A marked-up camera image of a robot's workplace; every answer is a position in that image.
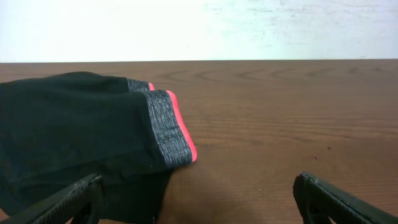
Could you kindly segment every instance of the heathered gray band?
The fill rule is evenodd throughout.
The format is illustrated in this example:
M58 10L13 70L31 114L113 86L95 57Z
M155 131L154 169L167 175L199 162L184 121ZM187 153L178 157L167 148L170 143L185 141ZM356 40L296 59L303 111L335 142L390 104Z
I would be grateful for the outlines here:
M192 153L177 124L172 100L164 90L144 91L150 121L160 151L168 168L192 163Z
M129 91L149 91L149 83L145 81L132 80L127 78L127 84L129 85Z

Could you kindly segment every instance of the black fabric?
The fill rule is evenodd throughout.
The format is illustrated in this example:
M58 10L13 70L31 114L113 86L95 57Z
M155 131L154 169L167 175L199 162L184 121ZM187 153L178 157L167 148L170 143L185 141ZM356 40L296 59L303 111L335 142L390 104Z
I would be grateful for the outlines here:
M1 224L97 224L104 209L104 183L91 174Z
M152 223L172 170L146 96L128 79L76 72L0 84L0 207L13 215L102 175L101 218Z

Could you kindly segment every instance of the pink trim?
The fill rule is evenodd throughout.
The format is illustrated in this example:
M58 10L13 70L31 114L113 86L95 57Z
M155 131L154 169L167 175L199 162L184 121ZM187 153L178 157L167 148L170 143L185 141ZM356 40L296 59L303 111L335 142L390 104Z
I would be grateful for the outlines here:
M181 131L182 131L182 134L183 134L184 137L185 137L185 140L187 140L187 143L188 143L189 148L191 149L191 153L192 153L192 162L195 162L195 160L196 160L197 157L198 157L197 149L196 149L195 145L193 144L191 135L189 135L189 132L188 132L187 127L185 127L185 124L184 124L184 122L182 121L182 116L181 116L181 113L180 113L180 108L178 107L177 97L176 97L175 94L174 94L172 91L170 91L170 90L167 90L166 92L169 94L170 98L172 99L173 109L174 109L174 115L175 115L175 117L176 117L176 119L177 119L177 124L178 124L178 126L180 127L180 129L181 129Z
M149 85L149 90L150 91L154 91L155 90L154 84L148 83L148 85Z

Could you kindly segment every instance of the wooden table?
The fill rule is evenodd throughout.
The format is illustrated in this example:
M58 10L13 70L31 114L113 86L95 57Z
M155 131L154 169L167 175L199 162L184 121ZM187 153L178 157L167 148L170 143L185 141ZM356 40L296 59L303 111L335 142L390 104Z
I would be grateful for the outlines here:
M178 97L198 149L160 223L302 223L307 170L398 215L398 60L2 64L1 82L71 71L147 80Z

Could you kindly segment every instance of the black shorts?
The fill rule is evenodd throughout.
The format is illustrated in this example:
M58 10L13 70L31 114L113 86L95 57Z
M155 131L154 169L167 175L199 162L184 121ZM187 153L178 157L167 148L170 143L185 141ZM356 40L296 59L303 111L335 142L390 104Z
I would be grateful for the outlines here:
M147 82L74 72L0 84L0 208L14 215L92 173L101 218L152 223L197 152L177 99Z

